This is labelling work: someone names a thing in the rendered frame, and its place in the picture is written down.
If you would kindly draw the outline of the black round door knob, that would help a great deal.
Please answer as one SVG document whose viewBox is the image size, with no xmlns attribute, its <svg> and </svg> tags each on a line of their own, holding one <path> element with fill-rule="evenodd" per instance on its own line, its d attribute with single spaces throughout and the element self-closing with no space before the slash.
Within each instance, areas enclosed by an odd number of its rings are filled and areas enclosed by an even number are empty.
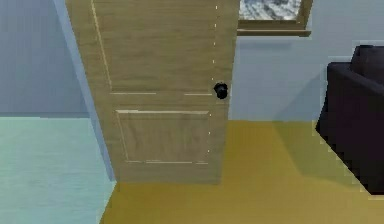
<svg viewBox="0 0 384 224">
<path fill-rule="evenodd" d="M 223 100 L 228 96 L 228 86 L 226 83 L 216 83 L 214 91 L 218 99 Z"/>
</svg>

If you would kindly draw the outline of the light wooden room door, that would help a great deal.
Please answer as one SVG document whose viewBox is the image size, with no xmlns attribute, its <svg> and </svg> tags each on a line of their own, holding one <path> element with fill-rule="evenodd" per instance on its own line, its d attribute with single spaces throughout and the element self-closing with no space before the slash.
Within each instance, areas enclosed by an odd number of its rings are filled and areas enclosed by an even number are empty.
<svg viewBox="0 0 384 224">
<path fill-rule="evenodd" d="M 239 0 L 65 5 L 114 179 L 219 183 Z"/>
</svg>

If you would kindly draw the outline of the wooden framed window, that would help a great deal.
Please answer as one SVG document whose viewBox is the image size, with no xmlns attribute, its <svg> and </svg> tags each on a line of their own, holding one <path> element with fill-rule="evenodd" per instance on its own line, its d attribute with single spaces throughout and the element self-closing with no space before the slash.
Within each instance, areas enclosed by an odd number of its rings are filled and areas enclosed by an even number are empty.
<svg viewBox="0 0 384 224">
<path fill-rule="evenodd" d="M 309 37 L 313 0 L 240 0 L 238 36 Z"/>
</svg>

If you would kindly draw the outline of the dark navy sofa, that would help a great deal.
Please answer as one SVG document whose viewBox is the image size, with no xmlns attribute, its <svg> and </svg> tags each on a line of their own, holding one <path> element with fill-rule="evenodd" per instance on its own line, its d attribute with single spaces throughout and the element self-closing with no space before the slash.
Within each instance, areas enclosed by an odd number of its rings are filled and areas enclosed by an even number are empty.
<svg viewBox="0 0 384 224">
<path fill-rule="evenodd" d="M 327 65 L 316 131 L 372 195 L 384 195 L 384 46 Z"/>
</svg>

